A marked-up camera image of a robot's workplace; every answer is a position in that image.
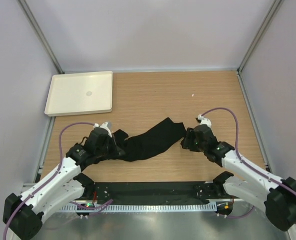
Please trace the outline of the black tank top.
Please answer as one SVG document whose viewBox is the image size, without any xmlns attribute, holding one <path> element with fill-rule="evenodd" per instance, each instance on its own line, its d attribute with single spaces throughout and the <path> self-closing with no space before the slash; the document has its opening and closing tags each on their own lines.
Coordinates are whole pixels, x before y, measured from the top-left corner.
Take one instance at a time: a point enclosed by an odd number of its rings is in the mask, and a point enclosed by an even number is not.
<svg viewBox="0 0 296 240">
<path fill-rule="evenodd" d="M 125 155 L 119 159 L 112 160 L 134 162 L 150 159 L 165 152 L 183 138 L 185 133 L 186 129 L 182 122 L 173 122 L 167 117 L 145 133 L 132 137 L 128 136 L 128 139 L 125 141 L 115 141 L 125 151 Z M 110 139 L 115 140 L 113 135 L 110 135 L 110 137 Z M 91 164 L 111 160 L 108 159 L 107 154 L 108 152 L 103 156 L 94 156 L 85 150 L 82 157 L 81 169 L 84 170 Z"/>
</svg>

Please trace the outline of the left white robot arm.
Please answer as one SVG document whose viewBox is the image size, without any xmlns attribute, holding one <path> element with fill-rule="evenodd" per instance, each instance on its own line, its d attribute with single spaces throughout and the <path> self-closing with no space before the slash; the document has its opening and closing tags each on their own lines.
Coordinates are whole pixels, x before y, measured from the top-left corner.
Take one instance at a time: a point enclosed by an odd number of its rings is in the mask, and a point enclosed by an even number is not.
<svg viewBox="0 0 296 240">
<path fill-rule="evenodd" d="M 30 240 L 61 207 L 75 199 L 88 200 L 93 196 L 94 182 L 83 171 L 100 161 L 119 157 L 124 151 L 116 143 L 110 122 L 95 123 L 92 127 L 85 143 L 77 143 L 61 155 L 59 164 L 42 180 L 5 199 L 2 239 L 11 230 L 19 239 Z"/>
</svg>

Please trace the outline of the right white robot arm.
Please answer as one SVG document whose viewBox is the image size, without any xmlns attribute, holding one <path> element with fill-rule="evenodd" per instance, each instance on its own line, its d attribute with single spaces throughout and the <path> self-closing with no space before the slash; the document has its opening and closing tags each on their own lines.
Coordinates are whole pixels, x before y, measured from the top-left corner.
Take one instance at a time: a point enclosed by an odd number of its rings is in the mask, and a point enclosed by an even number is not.
<svg viewBox="0 0 296 240">
<path fill-rule="evenodd" d="M 216 177 L 213 192 L 219 198 L 238 197 L 265 213 L 279 230 L 286 232 L 296 224 L 296 180 L 283 179 L 240 155 L 237 149 L 218 141 L 205 124 L 188 128 L 181 142 L 184 149 L 202 152 L 205 157 L 226 168 Z"/>
</svg>

